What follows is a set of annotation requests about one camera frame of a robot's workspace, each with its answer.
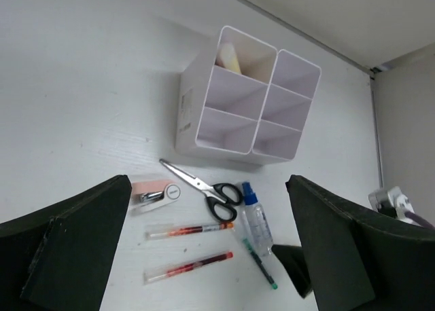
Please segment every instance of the pink stapler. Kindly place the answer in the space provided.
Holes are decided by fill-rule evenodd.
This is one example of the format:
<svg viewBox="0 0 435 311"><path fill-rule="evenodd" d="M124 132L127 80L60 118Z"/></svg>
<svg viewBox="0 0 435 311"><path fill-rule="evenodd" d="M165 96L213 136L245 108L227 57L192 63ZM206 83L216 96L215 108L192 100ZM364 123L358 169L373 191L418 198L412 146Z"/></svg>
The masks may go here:
<svg viewBox="0 0 435 311"><path fill-rule="evenodd" d="M181 189L173 180L136 182L132 184L131 196L140 211L146 213L177 201Z"/></svg>

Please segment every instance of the pen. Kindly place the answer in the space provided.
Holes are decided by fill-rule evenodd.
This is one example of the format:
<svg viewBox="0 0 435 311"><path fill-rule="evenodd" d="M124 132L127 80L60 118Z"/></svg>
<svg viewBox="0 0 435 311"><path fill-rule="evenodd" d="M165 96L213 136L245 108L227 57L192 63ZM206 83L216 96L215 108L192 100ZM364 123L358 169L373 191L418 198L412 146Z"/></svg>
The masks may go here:
<svg viewBox="0 0 435 311"><path fill-rule="evenodd" d="M249 243L249 240L247 238L243 238L242 239L242 243L245 246L245 248L249 251L249 254L252 256L252 258L256 262L257 266L259 267L259 269L263 273L264 277L266 277L266 279L269 282L269 284L271 284L271 287L273 289L277 289L278 288L277 283L275 283L275 281L273 280L272 276L268 273L266 268L263 266L263 263L262 263L260 257L258 256L257 252L255 252L255 250L252 247L251 243Z"/></svg>
<svg viewBox="0 0 435 311"><path fill-rule="evenodd" d="M155 230L155 231L147 231L145 233L148 240L155 240L159 238L170 238L171 236L180 236L180 235L188 235L194 233L203 233L203 232L214 232L225 230L227 228L233 228L234 225L232 223L223 223L223 224L207 224L207 225L198 225L198 226L179 226L179 227L168 227L163 230Z"/></svg>
<svg viewBox="0 0 435 311"><path fill-rule="evenodd" d="M162 280L165 278L173 277L176 275L183 274L184 272L191 272L192 270L201 268L203 266L209 265L211 263L231 259L233 256L231 251L220 253L219 255L212 255L205 257L204 259L190 261L188 263L183 263L178 266L167 267L163 270L156 270L154 272L145 273L146 283L156 282L157 280Z"/></svg>

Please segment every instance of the clear plastic bottle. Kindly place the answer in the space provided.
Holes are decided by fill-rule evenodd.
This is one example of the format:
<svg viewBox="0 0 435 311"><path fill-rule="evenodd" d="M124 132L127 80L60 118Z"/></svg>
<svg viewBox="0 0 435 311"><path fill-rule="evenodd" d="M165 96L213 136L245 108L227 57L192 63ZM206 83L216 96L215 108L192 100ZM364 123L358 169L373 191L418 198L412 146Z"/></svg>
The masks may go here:
<svg viewBox="0 0 435 311"><path fill-rule="evenodd" d="M245 199L246 218L251 229L252 238L259 255L270 255L273 246L271 230L264 214L263 206L258 202L257 196L251 188L251 183L243 182L243 195Z"/></svg>

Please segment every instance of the scissors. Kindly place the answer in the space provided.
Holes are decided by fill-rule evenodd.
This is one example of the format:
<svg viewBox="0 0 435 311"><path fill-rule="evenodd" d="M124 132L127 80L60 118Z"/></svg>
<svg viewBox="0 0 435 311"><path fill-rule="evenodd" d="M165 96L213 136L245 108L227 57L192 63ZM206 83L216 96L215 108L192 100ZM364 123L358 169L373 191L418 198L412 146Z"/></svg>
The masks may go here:
<svg viewBox="0 0 435 311"><path fill-rule="evenodd" d="M186 171L175 167L166 160L160 159L159 162L169 169L172 173L177 175L180 179L184 180L186 183L193 186L195 189L201 191L205 195L207 201L207 206L211 211L211 214L220 222L228 223L229 221L234 221L237 218L237 211L234 206L239 206L243 201L243 194L238 187L231 183L218 183L215 185L208 185L203 180L187 173ZM236 196L237 199L233 200L228 197L223 189L230 189ZM216 212L216 206L224 209L230 215L230 218L225 219L220 217Z"/></svg>

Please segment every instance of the cable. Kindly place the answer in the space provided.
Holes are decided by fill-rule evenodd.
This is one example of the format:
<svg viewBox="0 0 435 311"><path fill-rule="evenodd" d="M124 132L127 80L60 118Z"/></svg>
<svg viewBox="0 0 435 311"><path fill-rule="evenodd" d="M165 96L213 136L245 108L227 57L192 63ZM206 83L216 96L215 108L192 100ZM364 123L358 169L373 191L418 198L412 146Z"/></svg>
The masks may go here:
<svg viewBox="0 0 435 311"><path fill-rule="evenodd" d="M404 212L406 218L409 218L413 220L415 223L419 224L422 227L430 228L431 230L435 230L435 226L433 226L431 223L426 221L423 217L411 212L411 211L405 211Z"/></svg>

